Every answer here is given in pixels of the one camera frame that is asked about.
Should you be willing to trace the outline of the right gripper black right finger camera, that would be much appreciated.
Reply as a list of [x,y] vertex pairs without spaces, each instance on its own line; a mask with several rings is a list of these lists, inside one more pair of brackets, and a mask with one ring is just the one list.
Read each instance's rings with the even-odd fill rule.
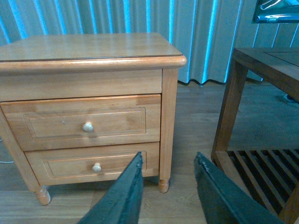
[[197,191],[208,224],[281,224],[202,153],[194,159]]

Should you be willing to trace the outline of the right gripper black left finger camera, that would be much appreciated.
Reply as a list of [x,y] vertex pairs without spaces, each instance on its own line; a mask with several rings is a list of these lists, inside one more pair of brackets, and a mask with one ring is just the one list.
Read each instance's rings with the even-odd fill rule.
[[78,223],[138,223],[143,194],[142,164],[142,153],[138,152],[107,193]]

